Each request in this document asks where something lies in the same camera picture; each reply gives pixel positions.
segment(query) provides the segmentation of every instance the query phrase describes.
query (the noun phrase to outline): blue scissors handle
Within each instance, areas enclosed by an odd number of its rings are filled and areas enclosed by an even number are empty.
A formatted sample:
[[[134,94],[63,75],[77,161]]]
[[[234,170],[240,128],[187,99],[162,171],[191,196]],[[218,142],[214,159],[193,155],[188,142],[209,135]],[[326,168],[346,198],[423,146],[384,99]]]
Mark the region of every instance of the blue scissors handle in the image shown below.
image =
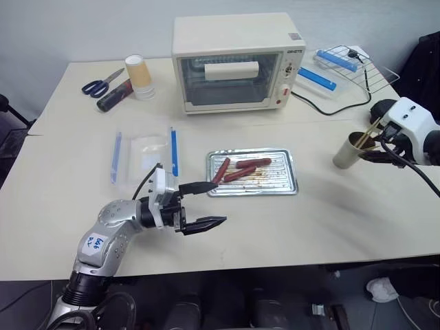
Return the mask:
[[[100,98],[109,90],[109,83],[103,80],[95,80],[89,82],[81,90],[85,95],[90,95],[92,98]]]

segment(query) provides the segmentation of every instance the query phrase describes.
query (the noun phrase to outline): white shoe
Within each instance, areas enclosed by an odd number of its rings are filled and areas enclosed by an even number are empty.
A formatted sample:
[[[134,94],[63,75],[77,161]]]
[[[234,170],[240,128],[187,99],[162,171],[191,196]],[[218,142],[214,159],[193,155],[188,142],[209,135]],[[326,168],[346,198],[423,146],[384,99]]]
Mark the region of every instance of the white shoe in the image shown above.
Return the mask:
[[[366,284],[366,289],[373,295],[373,301],[377,303],[387,303],[399,296],[388,277],[371,280]]]

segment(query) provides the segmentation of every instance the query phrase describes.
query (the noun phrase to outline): black cable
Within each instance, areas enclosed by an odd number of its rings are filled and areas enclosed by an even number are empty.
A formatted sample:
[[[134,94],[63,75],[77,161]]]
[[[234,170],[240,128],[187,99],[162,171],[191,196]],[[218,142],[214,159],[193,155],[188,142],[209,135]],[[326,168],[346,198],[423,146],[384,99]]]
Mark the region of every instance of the black cable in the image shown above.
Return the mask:
[[[46,326],[48,325],[47,322],[49,322],[50,316],[52,314],[52,305],[53,305],[52,296],[53,296],[53,294],[54,294],[54,284],[52,281],[50,281],[49,310],[45,314],[44,319],[42,319],[42,321],[39,322],[40,325],[38,326],[38,328],[36,328],[36,330],[46,329]]]
[[[45,285],[50,284],[50,281],[41,283],[39,285],[35,285],[34,287],[31,287],[30,289],[27,289],[26,291],[24,291],[20,296],[18,296],[17,298],[15,298],[13,301],[11,301],[9,304],[7,304],[5,307],[0,309],[0,313],[3,313],[6,309],[8,309],[9,307],[13,306],[17,301],[19,301],[20,299],[22,299],[22,297],[26,296],[27,294],[31,293],[34,290],[37,290],[40,287],[44,287]]]
[[[96,330],[96,323],[94,317],[88,311],[69,311],[66,314],[63,314],[59,318],[55,319],[51,323],[51,325],[46,330],[55,330],[58,328],[64,321],[69,320],[71,318],[81,318],[82,319],[82,329],[85,330]]]
[[[140,183],[140,185],[137,187],[135,194],[133,195],[132,200],[135,200],[136,197],[138,196],[140,190],[142,189],[142,187],[145,185],[145,182],[150,178],[151,175],[153,175],[154,171],[156,171],[156,168],[162,168],[162,165],[160,163],[157,163],[153,169],[150,171],[149,174],[146,175],[146,177],[142,180],[142,182]]]
[[[377,311],[377,303],[375,303],[375,305],[374,305],[373,319],[371,321],[370,330],[373,330],[373,327],[374,327],[374,321],[376,319],[376,311]]]
[[[343,107],[343,108],[341,108],[341,109],[338,109],[338,110],[336,110],[336,111],[334,111],[334,112],[324,112],[324,111],[321,110],[321,109],[320,109],[315,103],[313,103],[311,100],[309,100],[308,98],[305,98],[305,97],[302,96],[302,95],[299,95],[299,94],[295,93],[294,91],[291,91],[291,94],[292,94],[293,96],[296,96],[297,98],[299,98],[299,99],[305,101],[305,102],[308,103],[309,105],[311,105],[311,106],[312,106],[317,112],[319,112],[320,114],[322,114],[322,115],[324,115],[324,116],[332,116],[332,115],[335,115],[335,114],[337,114],[337,113],[339,113],[339,112],[341,112],[341,111],[344,111],[344,110],[347,110],[347,109],[350,109],[350,108],[358,107],[358,106],[360,106],[360,105],[366,105],[366,104],[368,104],[368,103],[371,101],[371,92],[370,92],[370,86],[369,86],[369,78],[368,78],[368,76],[367,76],[367,74],[366,74],[366,69],[365,69],[365,68],[364,68],[364,77],[365,77],[365,86],[366,86],[366,90],[367,90],[367,94],[368,94],[368,100],[365,101],[365,102],[362,102],[362,103],[357,103],[357,104],[347,105],[346,107]]]
[[[112,300],[122,299],[125,300],[126,310],[127,310],[127,320],[125,324],[126,330],[134,330],[135,321],[136,321],[136,303],[132,296],[125,292],[115,292],[112,295],[108,296],[104,299],[102,303],[100,303],[92,312],[92,316],[94,319],[98,318],[98,315],[101,311],[105,309],[109,305]]]
[[[429,177],[426,176],[425,173],[422,172],[420,168],[403,158],[402,156],[396,154],[394,151],[388,148],[388,146],[385,143],[384,135],[386,135],[386,129],[384,129],[384,134],[382,134],[380,138],[380,145],[382,148],[395,160],[398,162],[401,162],[403,165],[407,165],[409,168],[411,168],[413,171],[415,171],[420,177],[429,185],[429,187],[434,191],[434,193],[440,197],[440,190],[434,185],[434,183],[430,180]]]

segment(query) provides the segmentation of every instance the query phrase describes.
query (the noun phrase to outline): blue object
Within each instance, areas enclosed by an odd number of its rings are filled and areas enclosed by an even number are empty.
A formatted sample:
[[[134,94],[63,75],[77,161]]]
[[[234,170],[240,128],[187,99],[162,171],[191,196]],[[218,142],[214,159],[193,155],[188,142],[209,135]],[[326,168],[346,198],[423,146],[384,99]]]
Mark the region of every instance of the blue object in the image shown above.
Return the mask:
[[[119,76],[124,71],[124,68],[119,69],[117,72],[113,72],[105,80],[94,80],[85,85],[81,91],[85,95],[90,95],[92,98],[100,98],[109,90],[109,83]]]
[[[332,63],[335,63],[340,67],[344,67],[345,69],[348,69],[352,72],[356,72],[358,70],[357,64],[344,60],[343,58],[337,57],[336,55],[330,54],[328,52],[324,52],[323,50],[318,50],[316,52],[316,55]]]
[[[177,134],[176,131],[171,127],[171,162],[173,164],[173,175],[175,177],[179,176],[179,165],[177,159]]]
[[[111,161],[110,180],[112,184],[116,184],[118,176],[119,153],[121,150],[122,133],[116,134],[115,149],[113,150],[113,160]]]
[[[322,76],[320,76],[319,74],[315,74],[312,71],[309,71],[303,67],[300,67],[300,69],[298,70],[298,74],[300,76],[303,76],[304,78],[307,78],[311,81],[313,81],[314,83],[317,83],[327,89],[330,89],[331,91],[334,91],[336,88],[336,83],[333,81],[330,81]]]

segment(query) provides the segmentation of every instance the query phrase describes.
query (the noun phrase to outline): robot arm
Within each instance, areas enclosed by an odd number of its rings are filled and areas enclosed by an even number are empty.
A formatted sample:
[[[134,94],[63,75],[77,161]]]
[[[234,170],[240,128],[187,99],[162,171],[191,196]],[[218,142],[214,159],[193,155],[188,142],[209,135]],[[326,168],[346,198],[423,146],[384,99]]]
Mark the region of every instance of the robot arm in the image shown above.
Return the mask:
[[[393,143],[396,153],[412,164],[440,166],[440,125],[431,112],[408,98],[398,100],[383,116],[380,124],[384,127],[376,140]],[[375,163],[392,163],[405,166],[389,153],[369,151],[361,158]]]
[[[163,168],[156,166],[153,170],[152,175],[147,176],[147,179],[150,177],[148,197],[108,203],[99,212],[94,226],[82,237],[69,284],[54,307],[49,325],[71,311],[91,311],[105,299],[127,245],[138,232],[170,226],[188,235],[212,229],[226,220],[226,217],[205,217],[186,223],[181,202],[184,195],[206,193],[217,185],[193,182],[177,186],[175,177]]]

